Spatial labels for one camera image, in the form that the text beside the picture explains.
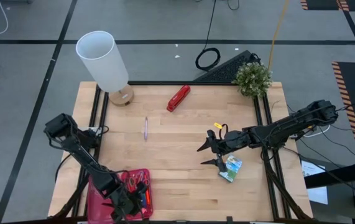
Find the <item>small packet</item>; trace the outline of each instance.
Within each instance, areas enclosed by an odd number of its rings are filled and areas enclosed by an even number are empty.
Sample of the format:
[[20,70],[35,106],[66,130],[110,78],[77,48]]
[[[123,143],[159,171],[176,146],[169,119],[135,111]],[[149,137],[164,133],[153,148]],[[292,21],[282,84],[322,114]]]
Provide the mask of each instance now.
[[219,175],[229,182],[234,181],[239,168],[242,166],[242,161],[230,154],[226,161],[227,172],[219,172]]

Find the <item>yellow cable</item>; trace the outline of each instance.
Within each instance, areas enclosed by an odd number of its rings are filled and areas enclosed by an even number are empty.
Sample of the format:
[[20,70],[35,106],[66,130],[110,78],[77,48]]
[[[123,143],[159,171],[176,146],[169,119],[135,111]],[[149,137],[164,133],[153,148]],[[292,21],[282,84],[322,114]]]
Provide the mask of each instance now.
[[285,12],[288,8],[288,5],[289,5],[289,0],[285,0],[284,8],[282,9],[281,16],[279,17],[277,29],[275,30],[274,36],[272,38],[271,51],[270,51],[270,57],[269,57],[269,68],[268,68],[269,71],[270,71],[271,65],[272,65],[272,52],[274,51],[274,42],[278,36],[279,27],[281,26],[282,20],[284,19],[284,15],[285,15]]

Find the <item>gray floor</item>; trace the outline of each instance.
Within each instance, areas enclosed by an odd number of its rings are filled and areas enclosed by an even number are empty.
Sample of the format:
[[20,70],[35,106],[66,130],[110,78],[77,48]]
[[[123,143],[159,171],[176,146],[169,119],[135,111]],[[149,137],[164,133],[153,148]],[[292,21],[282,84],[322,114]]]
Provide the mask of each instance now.
[[[4,2],[9,30],[0,40],[57,40],[71,0],[35,0],[33,4]],[[78,0],[66,39],[76,40],[93,30],[106,30],[118,40],[205,39],[212,1],[204,0]],[[270,40],[284,0],[241,0],[238,11],[218,1],[211,39]],[[355,22],[355,12],[351,13]],[[0,13],[0,30],[4,21]],[[304,11],[291,1],[281,26],[280,40],[355,40],[341,11]],[[267,64],[269,45],[210,45],[225,62],[243,50],[255,52]],[[9,178],[22,137],[55,45],[0,44],[0,198]],[[130,80],[193,80],[203,72],[195,58],[203,45],[120,45]],[[206,56],[203,63],[213,59]],[[331,68],[332,61],[355,62],[355,45],[276,45],[273,79],[282,82],[288,104],[299,109],[313,100],[326,99],[343,105]],[[48,147],[44,124],[59,113],[71,113],[78,84],[92,80],[76,56],[75,46],[62,46],[44,103],[39,113],[21,171],[7,206],[4,222],[45,218],[54,187],[54,172],[61,152]],[[336,123],[348,128],[345,113]],[[355,152],[349,131],[330,129],[331,139]],[[323,136],[304,139],[309,146],[342,165],[355,157]],[[323,158],[298,144],[304,156]],[[350,222],[341,214],[313,207],[323,220]]]

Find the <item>orange and black striped tape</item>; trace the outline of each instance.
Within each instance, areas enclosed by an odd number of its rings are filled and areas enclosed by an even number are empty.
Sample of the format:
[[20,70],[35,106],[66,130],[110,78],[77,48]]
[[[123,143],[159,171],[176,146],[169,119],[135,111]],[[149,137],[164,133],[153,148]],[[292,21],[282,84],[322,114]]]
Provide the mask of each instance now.
[[304,10],[308,10],[306,0],[300,0],[300,4],[302,5],[302,9],[304,9]]
[[[340,96],[341,99],[343,100],[343,104],[345,106],[352,105],[350,97],[347,92],[346,84],[344,83],[343,76],[341,75],[339,64],[337,62],[332,62],[332,68],[333,68],[334,77],[338,82]],[[353,134],[355,139],[355,112],[353,110],[353,107],[347,108],[346,112],[347,112],[347,117],[349,118],[350,126],[353,129]]]
[[349,11],[349,5],[346,0],[336,0],[339,6],[339,10]]

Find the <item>red stapler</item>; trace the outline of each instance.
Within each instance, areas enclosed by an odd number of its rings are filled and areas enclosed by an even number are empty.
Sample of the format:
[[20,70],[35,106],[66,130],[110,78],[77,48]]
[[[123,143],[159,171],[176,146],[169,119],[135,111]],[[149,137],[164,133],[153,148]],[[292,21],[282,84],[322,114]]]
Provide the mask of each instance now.
[[183,85],[183,87],[173,96],[173,98],[169,101],[166,109],[172,112],[176,107],[184,100],[187,94],[190,92],[189,85]]

